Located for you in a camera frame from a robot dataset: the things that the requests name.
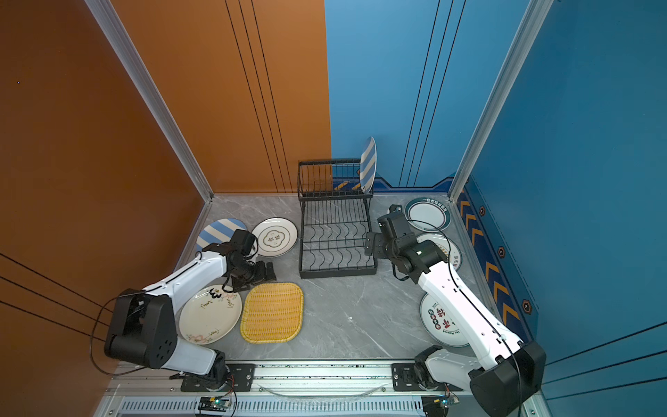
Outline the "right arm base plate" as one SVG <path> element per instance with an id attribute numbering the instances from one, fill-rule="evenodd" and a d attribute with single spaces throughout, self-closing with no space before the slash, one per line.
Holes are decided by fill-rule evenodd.
<path id="1" fill-rule="evenodd" d="M 427 391 L 429 375 L 423 365 L 414 362 L 398 362 L 391 365 L 391 371 L 394 391 Z"/>

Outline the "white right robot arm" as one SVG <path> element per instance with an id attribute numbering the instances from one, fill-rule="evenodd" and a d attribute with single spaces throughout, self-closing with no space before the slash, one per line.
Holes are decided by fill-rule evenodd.
<path id="1" fill-rule="evenodd" d="M 432 349 L 415 361 L 424 386 L 453 384 L 472 393 L 490 416 L 508 416 L 540 391 L 546 363 L 538 342 L 525 342 L 505 326 L 462 281 L 447 253 L 420 242 L 404 213 L 379 218 L 379 232 L 367 235 L 366 251 L 392 262 L 448 313 L 475 356 Z"/>

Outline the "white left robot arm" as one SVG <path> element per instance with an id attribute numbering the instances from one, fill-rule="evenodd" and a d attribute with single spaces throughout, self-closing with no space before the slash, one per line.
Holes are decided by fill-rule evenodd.
<path id="1" fill-rule="evenodd" d="M 104 353 L 144 368 L 224 381 L 224 354 L 208 347 L 206 335 L 179 335 L 176 319 L 188 304 L 208 313 L 212 304 L 230 302 L 241 291 L 274 281 L 273 264 L 253 260 L 256 245 L 255 235 L 238 229 L 230 241 L 210 243 L 161 281 L 123 291 L 111 300 L 114 310 Z"/>

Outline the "yellow woven tray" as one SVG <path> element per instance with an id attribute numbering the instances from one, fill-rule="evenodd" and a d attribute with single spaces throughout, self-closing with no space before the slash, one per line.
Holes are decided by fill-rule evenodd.
<path id="1" fill-rule="evenodd" d="M 290 342 L 302 329 L 304 293 L 294 283 L 266 283 L 247 295 L 241 337 L 251 344 Z"/>

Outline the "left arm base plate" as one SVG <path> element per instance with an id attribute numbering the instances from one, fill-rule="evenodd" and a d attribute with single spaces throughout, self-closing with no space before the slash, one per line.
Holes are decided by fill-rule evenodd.
<path id="1" fill-rule="evenodd" d="M 180 390 L 194 392 L 228 392 L 246 393 L 251 390 L 255 377 L 255 364 L 232 363 L 221 368 L 214 368 L 208 375 L 186 374 L 182 379 Z"/>

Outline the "white plate red characters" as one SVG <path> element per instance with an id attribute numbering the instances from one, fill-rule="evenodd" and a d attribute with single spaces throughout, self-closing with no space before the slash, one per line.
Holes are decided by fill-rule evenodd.
<path id="1" fill-rule="evenodd" d="M 427 333 L 437 342 L 454 348 L 464 348 L 469 345 L 451 315 L 437 303 L 432 295 L 425 294 L 422 298 L 420 319 Z"/>

